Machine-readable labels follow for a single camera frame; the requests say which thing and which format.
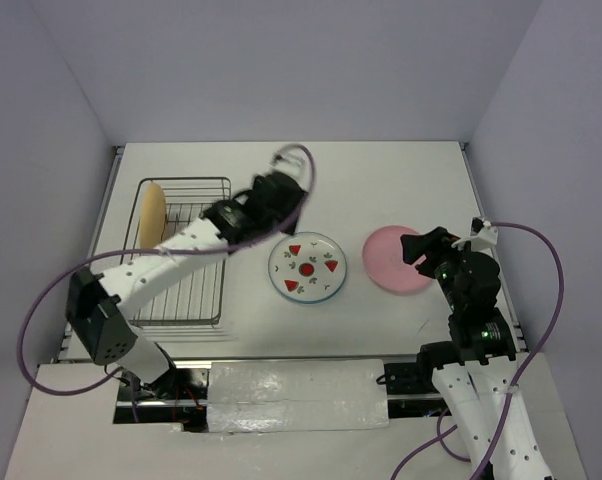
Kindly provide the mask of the pink plate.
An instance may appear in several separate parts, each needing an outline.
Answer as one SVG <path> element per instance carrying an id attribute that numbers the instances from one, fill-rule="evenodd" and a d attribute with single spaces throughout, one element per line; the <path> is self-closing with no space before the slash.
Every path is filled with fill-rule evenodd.
<path id="1" fill-rule="evenodd" d="M 400 225 L 372 232 L 362 247 L 362 262 L 368 277 L 382 289 L 397 295 L 416 294 L 430 284 L 430 279 L 403 262 L 402 235 L 418 235 L 418 232 Z"/>

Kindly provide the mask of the white plate blue rim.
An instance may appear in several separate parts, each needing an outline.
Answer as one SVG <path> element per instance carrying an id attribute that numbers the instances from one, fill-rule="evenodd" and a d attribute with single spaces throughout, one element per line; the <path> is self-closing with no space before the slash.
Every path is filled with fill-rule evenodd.
<path id="1" fill-rule="evenodd" d="M 268 258 L 275 290 L 293 302 L 317 304 L 334 297 L 347 278 L 347 260 L 331 238 L 300 232 L 279 241 Z"/>

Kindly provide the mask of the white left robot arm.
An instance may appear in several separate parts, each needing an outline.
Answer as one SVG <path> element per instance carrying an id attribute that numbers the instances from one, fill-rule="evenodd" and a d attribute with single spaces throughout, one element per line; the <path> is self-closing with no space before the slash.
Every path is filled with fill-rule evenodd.
<path id="1" fill-rule="evenodd" d="M 132 319 L 193 272 L 272 233 L 293 233 L 307 195 L 286 173 L 257 175 L 250 188 L 215 202 L 155 250 L 132 253 L 100 273 L 74 272 L 66 317 L 92 362 L 127 370 L 154 398 L 174 393 L 181 380 L 173 360 Z"/>

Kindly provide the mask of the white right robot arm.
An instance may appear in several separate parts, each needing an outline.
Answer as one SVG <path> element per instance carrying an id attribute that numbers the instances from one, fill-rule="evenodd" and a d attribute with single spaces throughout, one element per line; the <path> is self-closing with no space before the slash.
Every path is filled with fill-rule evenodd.
<path id="1" fill-rule="evenodd" d="M 416 379 L 443 397 L 473 478 L 550 479 L 518 385 L 515 337 L 497 306 L 500 267 L 486 252 L 496 240 L 479 218 L 466 238 L 442 227 L 402 235 L 404 262 L 438 283 L 451 310 L 449 340 L 421 347 Z"/>

